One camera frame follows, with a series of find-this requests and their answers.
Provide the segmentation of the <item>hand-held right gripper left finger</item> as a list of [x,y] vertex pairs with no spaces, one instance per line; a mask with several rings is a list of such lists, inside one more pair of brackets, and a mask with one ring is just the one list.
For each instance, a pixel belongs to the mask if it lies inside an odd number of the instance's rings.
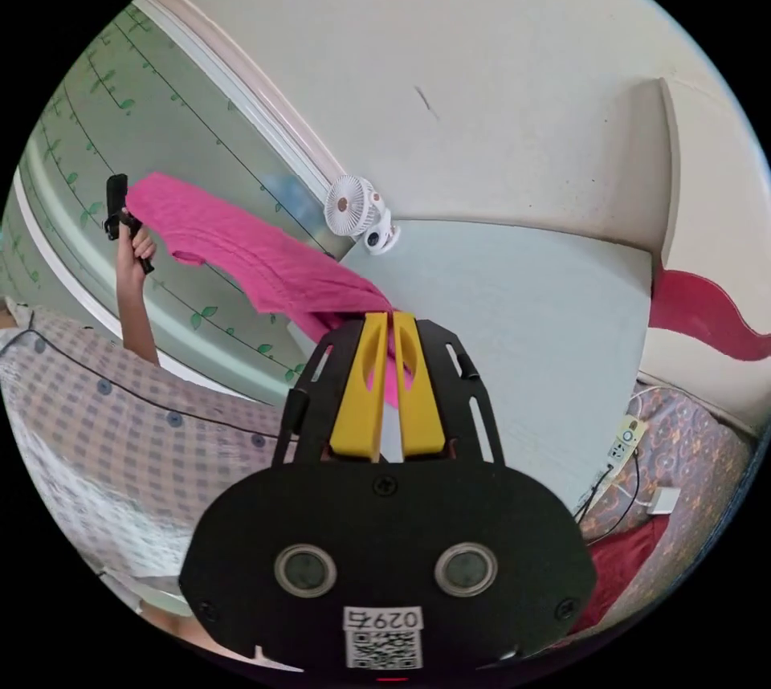
[[350,459],[380,456],[388,362],[388,315],[369,313],[361,324],[341,404],[329,439],[331,452]]

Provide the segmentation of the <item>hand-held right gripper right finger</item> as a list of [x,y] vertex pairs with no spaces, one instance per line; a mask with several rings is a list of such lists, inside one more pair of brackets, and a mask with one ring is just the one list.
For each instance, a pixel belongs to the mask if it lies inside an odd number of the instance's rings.
[[405,458],[437,456],[445,434],[436,405],[428,363],[414,315],[393,315],[398,415]]

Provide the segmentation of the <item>person's right hand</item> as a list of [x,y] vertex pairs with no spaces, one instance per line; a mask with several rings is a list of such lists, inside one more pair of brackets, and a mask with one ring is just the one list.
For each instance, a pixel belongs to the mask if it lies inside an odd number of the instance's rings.
[[146,601],[139,602],[136,613],[148,623],[175,637],[177,640],[186,642],[207,653],[216,654],[233,661],[256,665],[258,667],[293,673],[302,672],[300,668],[291,667],[267,658],[259,646],[255,647],[251,658],[244,657],[232,650],[228,650],[214,641],[194,617],[183,617],[172,614],[163,609],[159,609],[156,606],[150,605]]

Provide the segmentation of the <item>person's left hand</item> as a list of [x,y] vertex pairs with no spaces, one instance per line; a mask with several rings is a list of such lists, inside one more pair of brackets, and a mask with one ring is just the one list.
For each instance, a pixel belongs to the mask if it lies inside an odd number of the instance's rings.
[[120,212],[118,227],[118,280],[142,283],[154,270],[156,244],[149,230],[126,209]]

